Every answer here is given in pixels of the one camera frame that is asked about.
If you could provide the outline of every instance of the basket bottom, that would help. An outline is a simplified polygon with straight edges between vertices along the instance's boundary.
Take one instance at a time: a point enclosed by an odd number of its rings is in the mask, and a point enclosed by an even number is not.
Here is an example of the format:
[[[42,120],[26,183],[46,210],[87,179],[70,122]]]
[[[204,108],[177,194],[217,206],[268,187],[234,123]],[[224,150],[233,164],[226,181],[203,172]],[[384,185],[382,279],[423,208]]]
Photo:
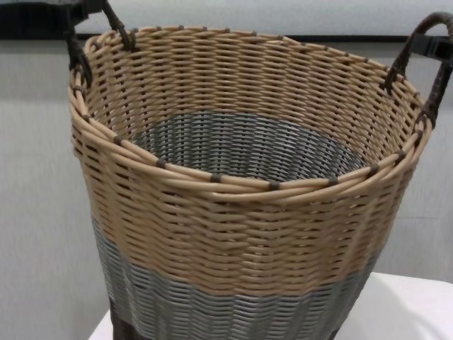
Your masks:
[[[110,300],[110,318],[112,319],[113,325],[113,340],[157,340],[157,339],[147,339],[137,333],[135,328],[128,324],[125,321],[122,321],[119,315],[117,314],[115,303]],[[328,338],[328,340],[334,340],[337,331],[334,331]]]

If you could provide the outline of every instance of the woven basket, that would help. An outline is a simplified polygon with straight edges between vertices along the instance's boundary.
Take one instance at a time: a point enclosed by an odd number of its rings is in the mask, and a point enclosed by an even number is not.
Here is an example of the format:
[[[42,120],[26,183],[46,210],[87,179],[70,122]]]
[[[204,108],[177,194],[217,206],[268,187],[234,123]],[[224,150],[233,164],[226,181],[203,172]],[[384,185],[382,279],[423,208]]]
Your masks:
[[[198,27],[88,40],[71,73],[115,340],[327,340],[382,250],[452,68]]]

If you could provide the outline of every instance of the laundry basket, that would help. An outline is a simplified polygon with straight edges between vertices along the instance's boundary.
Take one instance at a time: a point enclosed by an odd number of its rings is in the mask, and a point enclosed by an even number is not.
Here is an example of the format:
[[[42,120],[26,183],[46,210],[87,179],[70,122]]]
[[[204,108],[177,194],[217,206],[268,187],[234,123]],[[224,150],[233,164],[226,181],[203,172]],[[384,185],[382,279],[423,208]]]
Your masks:
[[[450,40],[424,35],[438,23]],[[114,339],[332,339],[452,72],[424,102],[409,56],[428,41],[441,58],[452,16],[427,17],[392,68],[276,35],[115,28],[69,86]]]

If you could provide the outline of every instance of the gray wall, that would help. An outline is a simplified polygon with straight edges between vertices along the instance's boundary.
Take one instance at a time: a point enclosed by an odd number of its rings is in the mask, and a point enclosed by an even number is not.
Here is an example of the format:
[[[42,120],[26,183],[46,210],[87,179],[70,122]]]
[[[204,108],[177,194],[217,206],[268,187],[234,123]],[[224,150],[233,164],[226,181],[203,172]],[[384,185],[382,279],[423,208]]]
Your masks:
[[[400,45],[335,45],[390,64]],[[61,42],[0,42],[0,339],[84,340],[107,299]],[[427,93],[435,62],[408,70]],[[453,86],[377,271],[453,282]]]

